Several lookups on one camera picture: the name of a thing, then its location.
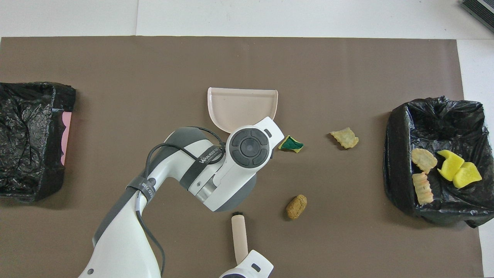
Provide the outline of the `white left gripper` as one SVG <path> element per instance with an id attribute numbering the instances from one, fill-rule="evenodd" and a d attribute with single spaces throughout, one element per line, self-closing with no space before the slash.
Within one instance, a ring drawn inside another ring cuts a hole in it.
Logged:
<path id="1" fill-rule="evenodd" d="M 261 121 L 254 124 L 254 127 L 261 130 L 267 135 L 270 149 L 275 148 L 285 138 L 282 130 L 270 117 L 265 117 Z"/>

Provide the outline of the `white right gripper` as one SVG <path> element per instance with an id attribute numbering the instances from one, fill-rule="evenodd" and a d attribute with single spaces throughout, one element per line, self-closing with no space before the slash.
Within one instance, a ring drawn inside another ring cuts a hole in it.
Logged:
<path id="1" fill-rule="evenodd" d="M 240 263 L 240 275 L 245 278 L 268 278 L 274 265 L 256 250 L 251 250 Z"/>

